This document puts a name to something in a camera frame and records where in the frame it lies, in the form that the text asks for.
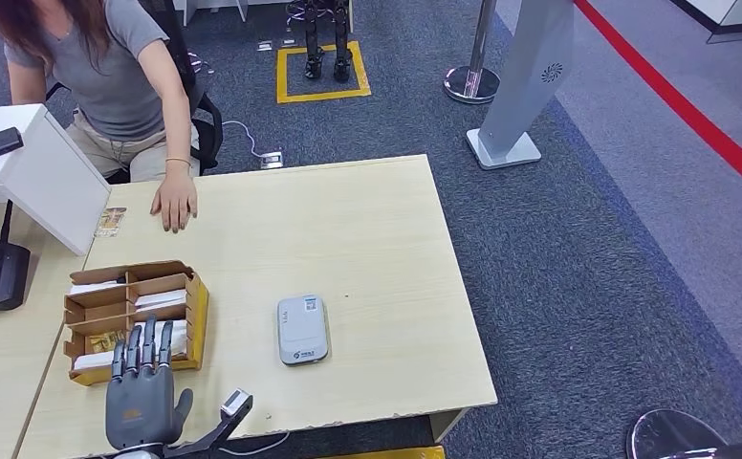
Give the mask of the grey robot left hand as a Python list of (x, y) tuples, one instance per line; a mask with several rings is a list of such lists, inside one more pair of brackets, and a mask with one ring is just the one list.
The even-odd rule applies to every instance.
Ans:
[(156, 317), (136, 326), (113, 351), (105, 396), (105, 434), (119, 458), (167, 458), (193, 405), (193, 392), (175, 394), (171, 366), (173, 322), (156, 338)]

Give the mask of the person's left hand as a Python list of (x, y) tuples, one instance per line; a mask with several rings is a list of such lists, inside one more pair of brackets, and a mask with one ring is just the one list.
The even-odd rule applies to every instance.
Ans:
[(198, 195), (193, 178), (186, 173), (166, 174), (157, 188), (150, 214), (159, 216), (164, 231), (184, 230), (198, 214)]

